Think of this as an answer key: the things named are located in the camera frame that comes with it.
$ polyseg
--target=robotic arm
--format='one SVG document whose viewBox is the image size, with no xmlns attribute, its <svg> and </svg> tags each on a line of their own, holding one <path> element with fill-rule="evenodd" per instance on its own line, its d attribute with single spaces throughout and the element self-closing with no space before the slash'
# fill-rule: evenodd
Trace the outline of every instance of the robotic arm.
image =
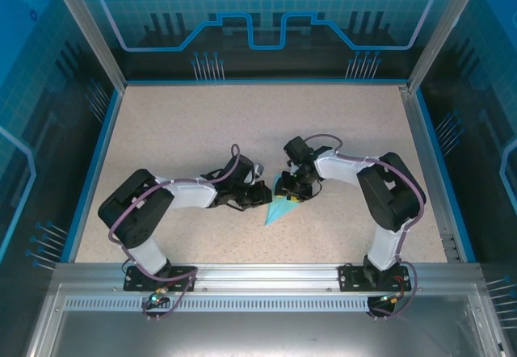
<svg viewBox="0 0 517 357">
<path fill-rule="evenodd" d="M 153 238 L 153 232 L 164 214 L 169 209 L 187 207 L 227 205 L 244 211 L 268 204 L 271 202 L 271 190 L 264 185 L 264 181 L 257 180 L 262 173 L 261 165 L 238 154 L 230 159 L 224 169 L 214 170 L 200 178 L 171 181 L 168 186 L 157 189 L 142 200 L 122 220 L 114 234 L 148 274 L 169 278 L 174 275 L 174 269 Z M 103 202 L 99 217 L 108 227 L 112 227 L 139 196 L 164 182 L 165 178 L 155 177 L 147 170 L 135 171 Z"/>
<path fill-rule="evenodd" d="M 404 228 L 420 211 L 414 189 L 385 167 L 393 167 L 405 175 L 425 203 L 422 188 L 395 153 L 387 153 L 377 159 L 346 157 L 331 147 L 314 150 L 299 136 L 289 141 L 284 151 L 289 156 L 291 170 L 282 173 L 275 185 L 275 195 L 286 195 L 290 200 L 304 202 L 319 193 L 313 193 L 313 184 L 318 182 L 321 185 L 325 179 L 336 179 L 361 188 L 376 222 L 375 238 L 364 259 L 364 276 L 375 287 L 385 279 L 383 274 L 397 265 Z"/>
</svg>

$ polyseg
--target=beige work surface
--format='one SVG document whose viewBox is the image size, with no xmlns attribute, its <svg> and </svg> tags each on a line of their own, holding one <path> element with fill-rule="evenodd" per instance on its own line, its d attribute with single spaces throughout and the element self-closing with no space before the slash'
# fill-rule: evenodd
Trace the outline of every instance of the beige work surface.
<svg viewBox="0 0 517 357">
<path fill-rule="evenodd" d="M 123 262 L 97 216 L 99 205 L 135 170 L 189 178 L 224 166 L 230 146 L 264 165 L 272 185 L 287 168 L 284 145 L 298 135 L 332 133 L 343 153 L 398 153 L 425 188 L 396 86 L 130 86 L 125 93 L 91 205 L 77 262 Z M 318 147 L 332 145 L 321 139 Z M 374 221 L 360 189 L 325 181 L 320 195 L 265 226 L 267 206 L 169 211 L 154 235 L 173 263 L 362 262 Z M 413 262 L 445 262 L 431 203 L 404 245 Z"/>
</svg>

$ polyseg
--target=enclosure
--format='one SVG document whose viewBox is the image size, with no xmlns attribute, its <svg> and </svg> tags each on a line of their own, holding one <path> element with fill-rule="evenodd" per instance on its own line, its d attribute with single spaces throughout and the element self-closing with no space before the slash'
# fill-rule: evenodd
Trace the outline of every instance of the enclosure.
<svg viewBox="0 0 517 357">
<path fill-rule="evenodd" d="M 516 0 L 1 1 L 2 355 L 514 354 Z M 404 316 L 344 288 L 375 222 L 328 179 L 298 204 L 168 210 L 153 236 L 198 271 L 148 324 L 107 197 L 233 143 L 274 189 L 286 143 L 319 133 L 397 153 L 425 193 Z"/>
</svg>

